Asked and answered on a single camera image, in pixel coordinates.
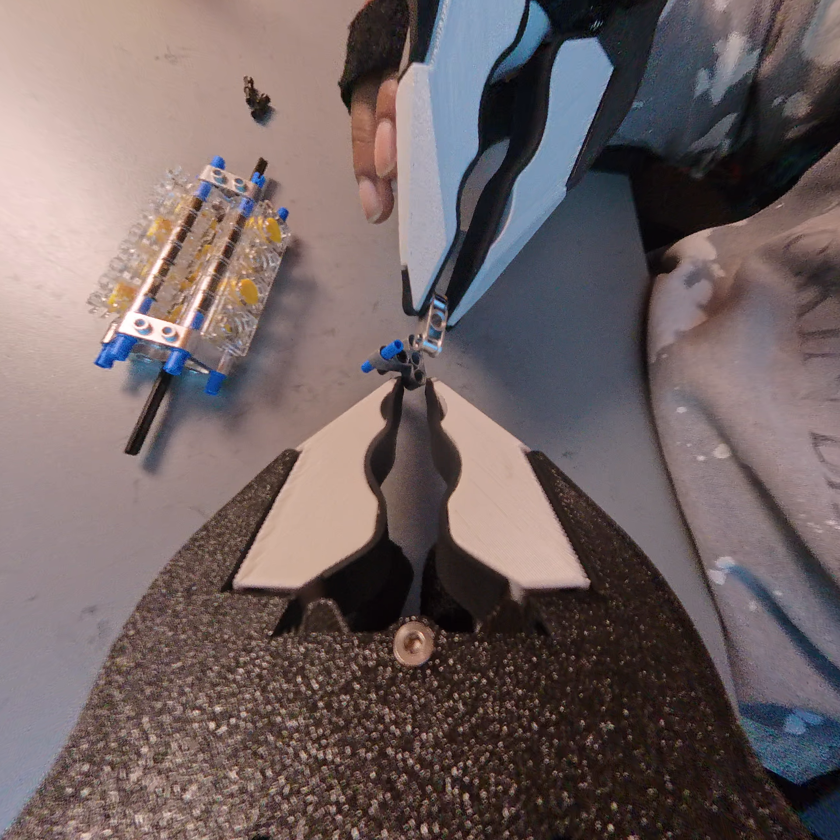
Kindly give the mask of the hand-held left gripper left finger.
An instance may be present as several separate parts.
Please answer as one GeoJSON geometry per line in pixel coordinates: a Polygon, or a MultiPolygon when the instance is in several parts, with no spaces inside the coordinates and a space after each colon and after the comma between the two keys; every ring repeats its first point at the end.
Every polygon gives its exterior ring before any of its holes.
{"type": "Polygon", "coordinates": [[[344,617],[399,617],[413,581],[388,537],[382,483],[396,454],[401,380],[310,436],[234,575],[237,592],[333,600],[344,617]]]}

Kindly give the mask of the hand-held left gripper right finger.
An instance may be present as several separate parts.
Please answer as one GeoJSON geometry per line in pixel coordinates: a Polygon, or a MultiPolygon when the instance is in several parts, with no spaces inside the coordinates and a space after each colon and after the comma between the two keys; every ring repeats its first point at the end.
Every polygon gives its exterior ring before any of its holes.
{"type": "Polygon", "coordinates": [[[436,554],[446,592],[471,615],[489,615],[509,596],[588,589],[525,444],[445,383],[428,380],[425,394],[447,487],[436,554]]]}

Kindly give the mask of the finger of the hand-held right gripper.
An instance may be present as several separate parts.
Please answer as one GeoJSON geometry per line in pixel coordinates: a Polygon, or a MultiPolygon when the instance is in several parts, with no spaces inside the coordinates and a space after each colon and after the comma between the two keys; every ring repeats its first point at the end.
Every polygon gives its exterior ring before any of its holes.
{"type": "Polygon", "coordinates": [[[459,231],[480,150],[483,91],[522,38],[526,1],[408,2],[396,94],[397,212],[406,314],[424,310],[459,231]]]}
{"type": "Polygon", "coordinates": [[[617,73],[597,7],[444,8],[444,267],[458,322],[563,200],[617,73]],[[508,147],[469,223],[466,182],[492,145],[492,88],[509,85],[508,147]]]}

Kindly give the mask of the small grey angled beam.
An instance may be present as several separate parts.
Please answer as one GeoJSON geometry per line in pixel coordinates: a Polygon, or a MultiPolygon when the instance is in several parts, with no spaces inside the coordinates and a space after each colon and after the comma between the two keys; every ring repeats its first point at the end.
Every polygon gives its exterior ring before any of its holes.
{"type": "Polygon", "coordinates": [[[407,391],[414,391],[425,385],[425,356],[421,351],[419,338],[415,335],[408,336],[402,350],[393,356],[392,362],[407,391]]]}

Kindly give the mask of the small grey holed beam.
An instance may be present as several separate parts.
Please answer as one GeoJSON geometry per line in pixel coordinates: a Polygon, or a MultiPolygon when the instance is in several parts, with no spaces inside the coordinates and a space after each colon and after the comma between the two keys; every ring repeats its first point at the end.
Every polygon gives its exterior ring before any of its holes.
{"type": "Polygon", "coordinates": [[[440,355],[448,323],[447,298],[437,293],[433,295],[427,310],[427,319],[418,336],[419,348],[431,357],[440,355]]]}

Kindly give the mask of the transparent brick engine model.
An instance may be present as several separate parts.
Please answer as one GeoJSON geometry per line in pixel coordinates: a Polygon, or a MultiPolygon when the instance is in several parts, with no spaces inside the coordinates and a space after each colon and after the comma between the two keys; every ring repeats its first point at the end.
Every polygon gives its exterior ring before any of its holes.
{"type": "Polygon", "coordinates": [[[288,211],[265,199],[267,161],[248,175],[214,157],[195,179],[168,171],[88,299],[110,323],[96,366],[160,364],[124,449],[137,455],[175,378],[218,394],[255,336],[284,252],[288,211]]]}

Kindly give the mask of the person's right forearm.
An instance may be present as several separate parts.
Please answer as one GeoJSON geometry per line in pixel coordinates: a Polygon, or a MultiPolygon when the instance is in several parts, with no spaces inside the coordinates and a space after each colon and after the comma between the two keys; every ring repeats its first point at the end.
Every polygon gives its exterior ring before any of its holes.
{"type": "Polygon", "coordinates": [[[752,166],[838,119],[838,1],[672,1],[612,147],[706,174],[752,166]]]}

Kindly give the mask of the grey desk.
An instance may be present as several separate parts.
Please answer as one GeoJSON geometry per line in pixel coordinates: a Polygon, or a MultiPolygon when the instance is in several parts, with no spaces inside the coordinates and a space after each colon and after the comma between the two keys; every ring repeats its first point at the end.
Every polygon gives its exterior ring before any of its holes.
{"type": "MultiPolygon", "coordinates": [[[[46,773],[162,565],[279,452],[371,391],[403,338],[393,220],[364,220],[337,79],[357,2],[2,2],[2,827],[46,773]],[[251,117],[244,77],[269,95],[251,117]],[[86,301],[167,169],[263,156],[290,209],[250,353],[219,396],[96,368],[86,301]]],[[[730,690],[648,411],[648,270],[630,181],[593,172],[430,372],[542,450],[643,548],[730,690]]]]}

